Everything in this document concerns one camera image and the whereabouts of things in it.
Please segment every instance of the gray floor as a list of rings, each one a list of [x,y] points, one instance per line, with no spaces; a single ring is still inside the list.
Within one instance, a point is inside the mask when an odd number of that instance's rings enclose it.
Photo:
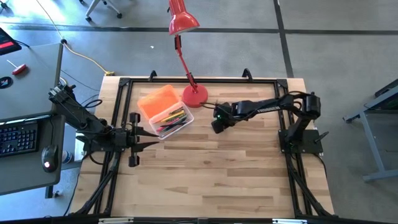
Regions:
[[[57,24],[88,26],[87,5],[77,0],[40,0]],[[393,0],[280,0],[286,29],[397,30],[398,1]],[[119,0],[124,17],[99,4],[91,15],[99,27],[167,27],[167,1]],[[10,0],[12,12],[3,11],[0,22],[50,24],[35,1]],[[276,29],[272,0],[186,0],[188,10],[202,27]],[[8,30],[31,45],[59,41],[54,31]],[[73,49],[94,57],[118,75],[183,75],[166,32],[62,31]],[[278,34],[187,33],[183,53],[196,76],[238,77],[249,68],[255,77],[286,77]],[[395,80],[398,71],[396,35],[287,35],[294,77],[304,78],[308,91],[321,97],[319,130],[329,131],[323,140],[324,160],[335,213],[396,223],[398,178],[369,184],[362,175],[376,171],[361,123],[341,119],[373,97],[375,91]],[[64,50],[62,68],[87,85],[99,89],[103,72],[91,62]],[[76,84],[76,96],[85,100],[95,91]],[[388,153],[390,168],[397,168],[398,153]],[[0,197],[0,220],[63,215],[73,192],[77,170],[66,170],[56,186],[65,196],[43,197],[44,189]],[[10,204],[25,207],[23,212]]]

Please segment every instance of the keyboard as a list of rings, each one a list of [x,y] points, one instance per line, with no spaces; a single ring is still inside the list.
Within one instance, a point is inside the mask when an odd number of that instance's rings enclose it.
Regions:
[[[36,152],[37,121],[0,125],[0,157]]]

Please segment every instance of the wooden table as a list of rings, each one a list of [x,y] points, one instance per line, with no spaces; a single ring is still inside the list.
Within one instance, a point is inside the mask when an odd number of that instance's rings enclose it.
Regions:
[[[99,118],[111,121],[120,77],[104,77],[97,107]],[[289,90],[306,91],[301,78],[288,79]],[[137,100],[164,83],[135,83],[129,112],[139,112]],[[181,94],[186,83],[172,83]],[[258,101],[274,97],[268,84],[205,84],[208,102]],[[121,120],[123,105],[119,112]],[[128,167],[122,155],[112,216],[135,217],[293,217],[286,161],[279,152],[276,112],[259,114],[233,128],[215,134],[213,110],[191,109],[195,120],[177,134],[140,153],[141,165]],[[151,131],[142,116],[140,126]],[[141,138],[153,141],[154,138]],[[103,153],[94,158],[103,160]],[[307,184],[326,210],[333,213],[328,184],[321,162],[304,154]],[[101,166],[83,161],[71,211],[77,211],[98,185]],[[107,193],[104,194],[103,206]],[[298,190],[300,207],[302,193]]]

